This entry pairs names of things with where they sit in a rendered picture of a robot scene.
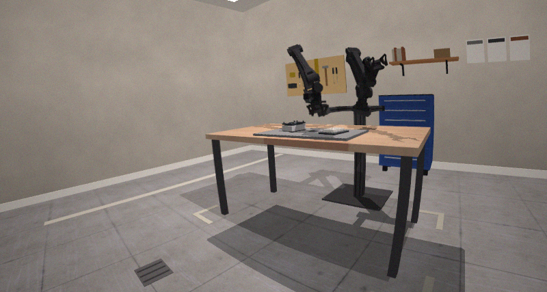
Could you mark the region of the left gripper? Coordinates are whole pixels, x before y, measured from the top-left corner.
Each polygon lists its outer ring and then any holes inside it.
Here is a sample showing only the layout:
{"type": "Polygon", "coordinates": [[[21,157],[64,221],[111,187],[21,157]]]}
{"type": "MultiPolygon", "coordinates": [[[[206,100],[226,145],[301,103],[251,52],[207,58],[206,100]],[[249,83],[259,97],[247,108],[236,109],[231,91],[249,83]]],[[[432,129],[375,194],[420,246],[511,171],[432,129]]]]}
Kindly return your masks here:
{"type": "Polygon", "coordinates": [[[387,59],[386,59],[386,54],[383,54],[380,57],[380,59],[375,60],[375,58],[372,57],[370,60],[365,62],[366,66],[371,71],[370,75],[375,76],[375,75],[378,74],[379,70],[384,69],[384,66],[382,66],[381,63],[384,64],[385,66],[388,65],[388,62],[387,62],[387,59]],[[384,61],[384,56],[385,56],[385,61],[384,61]],[[371,60],[373,60],[372,64],[369,63],[371,60]]]}

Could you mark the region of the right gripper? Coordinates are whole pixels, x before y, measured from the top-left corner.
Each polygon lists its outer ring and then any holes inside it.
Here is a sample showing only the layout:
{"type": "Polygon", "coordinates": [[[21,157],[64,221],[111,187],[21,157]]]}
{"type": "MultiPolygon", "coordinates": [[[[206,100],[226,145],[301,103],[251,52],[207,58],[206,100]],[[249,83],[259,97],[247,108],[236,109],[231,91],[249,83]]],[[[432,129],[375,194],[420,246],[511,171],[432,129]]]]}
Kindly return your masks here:
{"type": "Polygon", "coordinates": [[[322,104],[322,103],[326,103],[326,101],[311,101],[310,103],[312,103],[311,105],[307,105],[307,108],[311,114],[311,116],[314,116],[314,112],[315,112],[315,105],[320,105],[320,108],[321,108],[321,112],[322,112],[322,115],[325,116],[325,113],[328,109],[328,106],[327,104],[322,104]],[[311,108],[312,107],[312,112],[311,112],[311,108]],[[325,111],[323,112],[323,108],[325,107],[325,111]]]}

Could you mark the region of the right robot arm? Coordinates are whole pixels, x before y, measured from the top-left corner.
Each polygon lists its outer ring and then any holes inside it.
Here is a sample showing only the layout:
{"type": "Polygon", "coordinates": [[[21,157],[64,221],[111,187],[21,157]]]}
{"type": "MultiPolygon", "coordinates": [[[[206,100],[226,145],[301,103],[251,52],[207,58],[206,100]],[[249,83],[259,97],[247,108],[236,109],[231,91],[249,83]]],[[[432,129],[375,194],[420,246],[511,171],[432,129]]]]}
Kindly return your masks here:
{"type": "Polygon", "coordinates": [[[292,56],[292,58],[294,59],[296,65],[297,65],[297,68],[299,70],[299,73],[302,77],[302,80],[304,82],[305,89],[303,89],[303,91],[304,91],[304,93],[307,93],[307,94],[303,94],[305,102],[310,103],[311,101],[320,101],[321,100],[321,93],[319,93],[319,92],[321,92],[323,90],[323,86],[319,83],[320,82],[320,76],[319,76],[318,73],[315,72],[315,70],[313,70],[308,65],[307,61],[304,59],[303,55],[301,54],[301,52],[303,52],[302,46],[300,44],[299,45],[296,44],[296,45],[293,45],[293,46],[289,47],[287,49],[287,51],[288,51],[288,54],[290,56],[292,56]],[[295,57],[297,59],[295,59],[295,57]],[[304,69],[304,71],[302,69],[304,69]],[[313,89],[311,89],[312,87],[313,87],[313,89]],[[311,89],[311,90],[308,91],[308,89],[311,89]]]}

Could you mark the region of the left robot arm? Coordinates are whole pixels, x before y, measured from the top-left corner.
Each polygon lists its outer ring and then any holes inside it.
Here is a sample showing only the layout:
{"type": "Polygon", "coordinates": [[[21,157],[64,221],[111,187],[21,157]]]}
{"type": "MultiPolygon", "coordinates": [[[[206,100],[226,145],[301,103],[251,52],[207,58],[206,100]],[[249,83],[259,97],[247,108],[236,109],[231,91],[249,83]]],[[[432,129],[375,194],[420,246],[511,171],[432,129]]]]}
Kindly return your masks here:
{"type": "Polygon", "coordinates": [[[361,52],[358,48],[348,47],[345,49],[345,52],[347,54],[346,62],[350,65],[357,84],[356,96],[358,97],[358,101],[352,108],[361,111],[368,111],[371,107],[368,107],[367,99],[373,95],[373,90],[369,87],[375,86],[377,76],[370,75],[371,71],[365,64],[365,62],[370,60],[370,57],[368,56],[361,60],[361,52]]]}

